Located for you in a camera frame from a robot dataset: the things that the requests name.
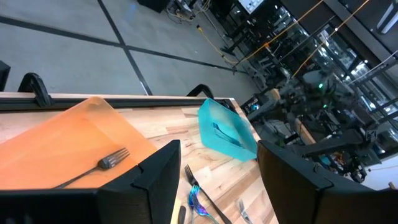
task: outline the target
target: wooden table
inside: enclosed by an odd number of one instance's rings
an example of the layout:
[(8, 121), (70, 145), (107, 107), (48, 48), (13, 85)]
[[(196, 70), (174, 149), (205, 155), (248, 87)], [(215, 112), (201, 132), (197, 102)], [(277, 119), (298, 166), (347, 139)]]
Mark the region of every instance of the wooden table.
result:
[[(78, 95), (51, 94), (52, 98), (184, 98), (171, 96), (131, 95)], [(30, 93), (0, 93), (0, 97), (34, 97)], [(238, 114), (246, 119), (239, 105), (231, 100)], [(233, 223), (246, 223), (240, 216), (237, 200), (242, 199), (246, 212), (254, 223), (277, 223), (271, 202), (262, 183), (257, 162), (241, 162), (203, 146), (198, 127), (198, 106), (175, 106), (161, 108), (134, 108), (118, 110), (127, 121), (141, 132), (157, 149), (173, 139), (181, 140), (181, 171), (177, 199), (187, 208), (185, 223), (191, 215), (187, 207), (187, 196), (191, 189), (183, 171), (189, 164), (193, 175), (208, 195)], [(0, 142), (48, 120), (61, 112), (31, 112), (0, 114)], [(256, 140), (259, 136), (252, 128)], [(210, 202), (203, 195), (200, 201), (208, 211), (222, 223)], [(195, 215), (195, 223), (210, 223), (207, 218)]]

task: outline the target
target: orange cutting board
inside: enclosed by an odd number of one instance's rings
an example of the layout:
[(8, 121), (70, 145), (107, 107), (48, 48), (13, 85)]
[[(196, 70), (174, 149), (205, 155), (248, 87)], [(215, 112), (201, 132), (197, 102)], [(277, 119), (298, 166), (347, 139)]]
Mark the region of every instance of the orange cutting board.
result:
[(0, 145), (0, 190), (51, 189), (124, 147), (130, 156), (116, 167), (67, 188), (101, 187), (156, 151), (104, 99), (87, 99)]

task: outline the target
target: concrete floor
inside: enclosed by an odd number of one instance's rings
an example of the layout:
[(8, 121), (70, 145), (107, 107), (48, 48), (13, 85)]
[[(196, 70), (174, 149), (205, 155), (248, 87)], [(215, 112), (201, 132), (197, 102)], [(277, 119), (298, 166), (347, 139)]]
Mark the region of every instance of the concrete floor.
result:
[[(223, 29), (209, 12), (177, 24), (133, 0), (103, 0), (126, 45), (231, 68), (197, 31), (217, 46)], [(97, 0), (0, 0), (0, 16), (119, 43)], [(244, 73), (130, 51), (138, 73), (154, 95), (186, 95), (200, 83), (216, 96), (244, 103), (258, 89)], [(137, 68), (120, 47), (0, 23), (0, 60), (11, 66), (6, 91), (17, 91), (23, 75), (38, 73), (51, 93), (145, 95)], [(244, 70), (245, 65), (238, 66)]]

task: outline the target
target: orange cable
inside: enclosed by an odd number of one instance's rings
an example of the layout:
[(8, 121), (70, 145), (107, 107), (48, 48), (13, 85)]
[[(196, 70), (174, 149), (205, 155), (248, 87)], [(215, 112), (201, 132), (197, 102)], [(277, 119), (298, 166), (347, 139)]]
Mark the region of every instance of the orange cable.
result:
[[(318, 7), (324, 0), (321, 0), (320, 2), (318, 2), (316, 5), (314, 5), (310, 10), (308, 10), (304, 15), (302, 15), (297, 21), (295, 21), (293, 24), (291, 24), (290, 26), (288, 26), (288, 28), (286, 28), (285, 30), (283, 30), (281, 33), (279, 33), (278, 35), (276, 35), (272, 40), (266, 42), (265, 44), (263, 44), (261, 47), (259, 47), (255, 52), (253, 52), (251, 55), (243, 58), (242, 60), (240, 60), (240, 62), (244, 62), (247, 61), (249, 58), (253, 57), (256, 53), (258, 53), (260, 50), (262, 50), (264, 47), (267, 47), (270, 43), (272, 43), (273, 41), (275, 41), (278, 37), (280, 37), (282, 34), (284, 34), (285, 32), (287, 32), (290, 28), (292, 28), (294, 25), (298, 24), (302, 19), (304, 19), (305, 16), (308, 15), (308, 13), (312, 12), (316, 7)], [(226, 58), (222, 52), (220, 52), (215, 46), (214, 44), (212, 44), (209, 40), (209, 38), (205, 35), (205, 33), (203, 32), (203, 29), (198, 29), (203, 36), (206, 38), (206, 40), (213, 46), (213, 48), (223, 56), (223, 58), (228, 61), (229, 63), (232, 64), (237, 64), (239, 63), (239, 61), (231, 61), (228, 58)]]
[[(345, 21), (343, 21), (343, 23), (340, 24), (340, 26), (338, 26), (335, 31), (333, 31), (329, 37), (331, 37), (333, 34), (335, 34), (338, 29), (340, 29), (340, 27), (342, 27), (349, 19), (351, 19), (359, 10), (362, 9), (362, 7), (364, 7), (367, 3), (369, 2), (369, 0), (366, 0), (357, 10), (355, 10), (354, 13), (352, 13), (352, 15), (350, 15)], [(300, 67), (297, 69), (297, 71), (293, 74), (292, 78), (294, 76), (296, 76), (296, 74), (298, 74), (298, 72), (300, 71), (300, 69), (308, 62), (308, 60), (310, 60), (310, 58), (315, 54), (315, 52), (317, 52), (317, 50), (323, 45), (325, 44), (324, 41), (322, 41), (322, 43), (312, 52), (312, 54), (300, 65)]]

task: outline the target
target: fork tines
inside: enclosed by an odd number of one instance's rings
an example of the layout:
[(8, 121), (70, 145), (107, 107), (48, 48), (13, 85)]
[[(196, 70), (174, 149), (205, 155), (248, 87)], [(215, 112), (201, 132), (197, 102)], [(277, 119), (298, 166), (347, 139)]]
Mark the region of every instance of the fork tines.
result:
[(185, 174), (186, 174), (187, 177), (188, 177), (189, 183), (190, 183), (191, 185), (193, 185), (193, 184), (196, 182), (196, 180), (195, 180), (195, 178), (194, 178), (194, 176), (193, 176), (193, 174), (192, 174), (191, 168), (189, 168), (189, 165), (187, 165), (187, 166), (185, 166), (184, 169), (185, 169)]
[(239, 199), (238, 203), (239, 203), (239, 209), (241, 210), (241, 212), (244, 212), (243, 200)]
[(118, 165), (123, 159), (130, 155), (130, 152), (126, 148), (122, 148), (112, 154), (110, 154), (107, 159), (111, 167)]

